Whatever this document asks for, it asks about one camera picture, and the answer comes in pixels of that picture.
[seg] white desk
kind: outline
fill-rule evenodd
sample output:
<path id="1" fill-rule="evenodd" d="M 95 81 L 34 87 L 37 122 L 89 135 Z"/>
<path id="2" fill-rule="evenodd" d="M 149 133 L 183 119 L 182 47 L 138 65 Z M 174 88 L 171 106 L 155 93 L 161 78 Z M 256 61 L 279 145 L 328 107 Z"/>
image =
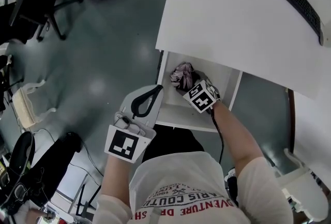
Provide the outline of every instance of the white desk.
<path id="1" fill-rule="evenodd" d="M 327 119 L 331 116 L 331 49 L 319 45 L 317 35 L 286 0 L 167 0 L 156 49 L 175 57 L 182 54 L 201 59 L 202 67 L 205 59 L 232 68 L 229 74 L 233 78 L 222 87 L 225 94 L 231 94 L 232 103 L 240 82 L 236 74 L 244 71 L 311 98 Z M 159 83 L 168 65 L 166 60 L 162 62 Z M 306 120 L 313 120 L 313 110 L 302 111 Z M 168 125 L 174 120 L 181 122 L 173 116 Z M 206 131 L 211 128 L 207 123 L 197 126 Z M 318 152 L 326 154 L 331 149 L 331 129 L 317 136 L 314 130 L 318 129 L 312 126 L 306 137 L 298 136 L 295 151 L 330 188 L 327 177 L 331 178 L 331 168 L 326 166 L 330 157 L 324 159 Z M 315 148 L 309 149 L 309 142 L 315 141 Z M 306 147 L 299 149 L 298 142 Z"/>

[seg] white chair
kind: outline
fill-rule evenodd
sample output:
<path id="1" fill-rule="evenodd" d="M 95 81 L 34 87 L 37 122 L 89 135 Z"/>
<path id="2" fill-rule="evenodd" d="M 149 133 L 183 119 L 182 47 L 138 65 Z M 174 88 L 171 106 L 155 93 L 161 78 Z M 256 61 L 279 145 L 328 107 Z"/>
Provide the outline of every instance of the white chair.
<path id="1" fill-rule="evenodd" d="M 277 178 L 284 195 L 292 198 L 297 212 L 303 211 L 313 221 L 322 221 L 328 215 L 328 201 L 322 189 L 303 162 L 289 152 L 285 155 L 299 168 Z"/>
<path id="2" fill-rule="evenodd" d="M 45 83 L 45 80 L 42 80 L 40 83 L 27 83 L 23 87 L 19 88 L 12 97 L 12 102 L 18 118 L 24 128 L 29 128 L 30 126 L 44 120 L 51 112 L 56 112 L 55 108 L 51 108 L 45 113 L 36 116 L 33 111 L 32 103 L 27 96 L 28 94 L 36 91 L 38 87 L 43 86 Z"/>

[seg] green floor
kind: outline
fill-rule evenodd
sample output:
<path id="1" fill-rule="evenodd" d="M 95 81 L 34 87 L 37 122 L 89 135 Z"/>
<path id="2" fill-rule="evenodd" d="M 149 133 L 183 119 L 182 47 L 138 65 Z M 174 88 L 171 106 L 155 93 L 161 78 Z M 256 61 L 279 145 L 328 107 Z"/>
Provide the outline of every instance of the green floor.
<path id="1" fill-rule="evenodd" d="M 24 77 L 25 83 L 46 80 L 43 87 L 31 94 L 35 111 L 57 107 L 56 113 L 32 130 L 46 128 L 55 139 L 68 131 L 77 132 L 97 167 L 103 170 L 106 161 L 103 148 L 114 113 L 130 91 L 155 83 L 160 55 L 155 44 L 165 2 L 85 0 L 82 5 L 72 5 L 56 15 L 60 30 L 68 33 L 67 40 L 58 40 L 51 28 L 41 43 L 31 40 L 26 45 L 10 44 L 7 53 L 14 57 L 13 80 L 20 77 Z M 244 74 L 233 112 L 280 170 L 291 170 L 283 154 L 290 132 L 285 89 Z M 10 108 L 0 121 L 0 133 L 12 149 L 20 131 Z M 193 133 L 218 160 L 219 136 Z M 37 159 L 52 141 L 45 131 L 35 137 Z M 86 151 L 76 154 L 72 163 L 86 168 L 100 183 L 101 177 Z M 227 149 L 222 166 L 225 171 L 233 166 Z M 73 198 L 84 175 L 83 170 L 69 166 L 59 191 Z M 82 201 L 89 200 L 96 188 L 89 181 Z"/>

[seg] beige stool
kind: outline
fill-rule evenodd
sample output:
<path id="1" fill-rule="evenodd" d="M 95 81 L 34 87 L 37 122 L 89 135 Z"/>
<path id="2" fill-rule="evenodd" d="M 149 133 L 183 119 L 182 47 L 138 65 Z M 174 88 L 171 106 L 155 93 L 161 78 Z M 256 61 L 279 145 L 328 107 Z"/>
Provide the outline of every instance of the beige stool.
<path id="1" fill-rule="evenodd" d="M 17 112 L 18 118 L 24 128 L 28 128 L 36 123 L 41 122 L 51 112 L 56 112 L 55 108 L 51 108 L 45 113 L 36 116 L 33 111 L 33 106 L 28 98 L 28 94 L 36 91 L 38 87 L 43 86 L 46 83 L 42 80 L 40 83 L 27 83 L 23 87 L 19 88 L 12 97 L 12 102 Z"/>

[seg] white drawer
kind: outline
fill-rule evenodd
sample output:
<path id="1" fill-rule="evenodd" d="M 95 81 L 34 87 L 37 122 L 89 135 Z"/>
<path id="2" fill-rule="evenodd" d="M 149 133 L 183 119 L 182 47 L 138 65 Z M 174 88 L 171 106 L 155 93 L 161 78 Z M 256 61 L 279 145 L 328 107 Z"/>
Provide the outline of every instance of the white drawer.
<path id="1" fill-rule="evenodd" d="M 242 71 L 204 59 L 164 51 L 157 81 L 164 87 L 164 97 L 156 124 L 217 132 L 210 115 L 206 112 L 198 113 L 172 86 L 170 74 L 181 62 L 190 62 L 195 70 L 204 72 L 218 88 L 222 102 L 232 109 Z"/>

